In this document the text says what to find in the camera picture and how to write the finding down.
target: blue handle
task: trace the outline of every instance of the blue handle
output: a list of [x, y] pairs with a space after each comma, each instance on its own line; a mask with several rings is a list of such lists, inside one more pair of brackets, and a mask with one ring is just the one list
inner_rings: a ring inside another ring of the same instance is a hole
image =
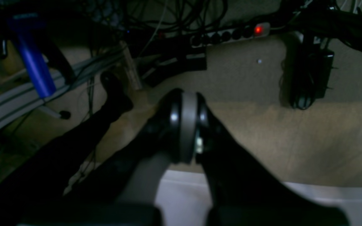
[[22, 60], [26, 66], [27, 73], [40, 98], [51, 96], [55, 93], [56, 87], [44, 62], [43, 55], [36, 46], [30, 32], [17, 34], [18, 42], [16, 48], [19, 50]]
[[31, 30], [44, 28], [45, 22], [38, 17], [38, 14], [28, 13], [15, 15], [8, 19], [7, 23], [17, 35], [14, 44], [22, 56], [27, 73], [40, 98], [51, 96], [56, 91], [56, 87], [43, 55], [31, 34]]

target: power strip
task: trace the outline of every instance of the power strip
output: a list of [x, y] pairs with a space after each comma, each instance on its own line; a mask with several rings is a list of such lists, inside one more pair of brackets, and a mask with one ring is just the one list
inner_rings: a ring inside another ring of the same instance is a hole
[[235, 29], [218, 30], [206, 34], [193, 35], [189, 39], [192, 48], [212, 46], [220, 43], [230, 43], [240, 40], [266, 37], [270, 34], [270, 23], [260, 23], [255, 27], [245, 26]]

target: floor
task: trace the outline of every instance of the floor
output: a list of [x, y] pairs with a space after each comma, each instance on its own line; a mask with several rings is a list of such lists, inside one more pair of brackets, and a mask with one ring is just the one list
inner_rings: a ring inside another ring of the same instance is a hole
[[[241, 10], [241, 4], [250, 15], [277, 9], [277, 4], [264, 2], [269, 3], [267, 7], [260, 1], [233, 0], [230, 10]], [[88, 57], [86, 47], [71, 42], [78, 41], [76, 35], [71, 37], [62, 46], [69, 61]], [[97, 146], [97, 161], [103, 162], [129, 143], [154, 114], [153, 107], [161, 97], [173, 88], [182, 88], [201, 92], [235, 139], [281, 181], [362, 186], [362, 53], [332, 40], [329, 49], [335, 52], [336, 69], [332, 70], [326, 97], [308, 110], [293, 110], [286, 104], [286, 96], [297, 44], [296, 35], [291, 33], [208, 47], [207, 71], [183, 73], [143, 91], [128, 89], [135, 108], [111, 125]], [[116, 73], [125, 76], [121, 70]], [[75, 127], [87, 112], [85, 90], [86, 85], [81, 86], [47, 104], [56, 111], [70, 111], [69, 120], [54, 119], [36, 110], [17, 131], [16, 138], [36, 149]], [[95, 92], [98, 110], [105, 93], [100, 84]], [[9, 171], [23, 160], [0, 162], [6, 163]], [[171, 169], [202, 172], [195, 164]], [[3, 167], [0, 172], [6, 174]]]

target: white cable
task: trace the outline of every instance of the white cable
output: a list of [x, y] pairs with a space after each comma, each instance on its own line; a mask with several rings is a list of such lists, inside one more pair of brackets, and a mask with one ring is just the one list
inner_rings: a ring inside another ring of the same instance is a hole
[[344, 6], [346, 6], [347, 0], [344, 0], [343, 4], [340, 6], [340, 10], [343, 10]]
[[150, 40], [146, 43], [145, 47], [143, 47], [142, 51], [141, 51], [141, 52], [139, 53], [139, 55], [138, 55], [138, 58], [142, 55], [142, 53], [145, 51], [145, 49], [148, 47], [148, 45], [152, 42], [152, 40], [153, 40], [153, 38], [155, 37], [157, 31], [159, 30], [159, 28], [160, 28], [160, 26], [161, 26], [161, 22], [162, 22], [163, 19], [164, 19], [164, 15], [166, 14], [167, 3], [168, 3], [168, 0], [166, 0], [166, 1], [164, 2], [164, 9], [163, 9], [163, 12], [162, 12], [162, 14], [161, 14], [161, 18], [160, 18], [160, 20], [159, 20], [159, 22], [158, 22], [158, 24], [157, 24], [157, 27], [156, 27], [155, 31], [154, 31], [153, 34], [152, 34], [152, 37], [151, 37]]

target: red indicator light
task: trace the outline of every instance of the red indicator light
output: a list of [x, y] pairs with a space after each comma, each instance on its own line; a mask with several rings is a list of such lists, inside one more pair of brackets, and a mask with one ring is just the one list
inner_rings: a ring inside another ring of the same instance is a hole
[[257, 27], [255, 28], [255, 35], [260, 35], [260, 34], [262, 34], [262, 30], [263, 30], [263, 28], [262, 28], [261, 26], [257, 26]]

